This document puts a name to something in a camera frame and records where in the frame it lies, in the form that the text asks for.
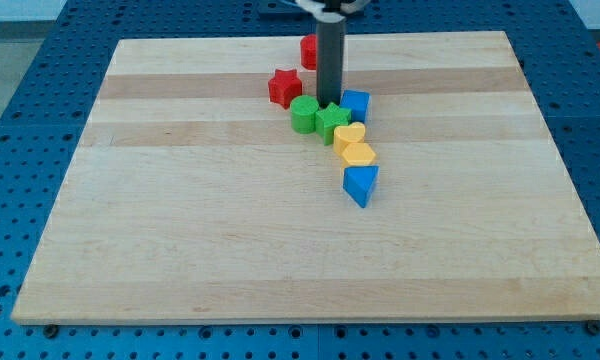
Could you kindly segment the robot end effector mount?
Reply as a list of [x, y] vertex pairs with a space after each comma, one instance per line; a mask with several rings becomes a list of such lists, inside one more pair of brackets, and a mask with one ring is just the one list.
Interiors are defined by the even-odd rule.
[[365, 8], [368, 5], [368, 0], [354, 0], [351, 2], [344, 0], [296, 0], [295, 3], [312, 15], [321, 15], [323, 13], [350, 15]]

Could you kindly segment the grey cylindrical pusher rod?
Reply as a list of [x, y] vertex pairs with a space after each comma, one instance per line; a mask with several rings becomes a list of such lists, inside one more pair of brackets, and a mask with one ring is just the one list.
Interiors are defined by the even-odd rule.
[[327, 12], [317, 18], [316, 95], [321, 106], [341, 99], [345, 33], [343, 15]]

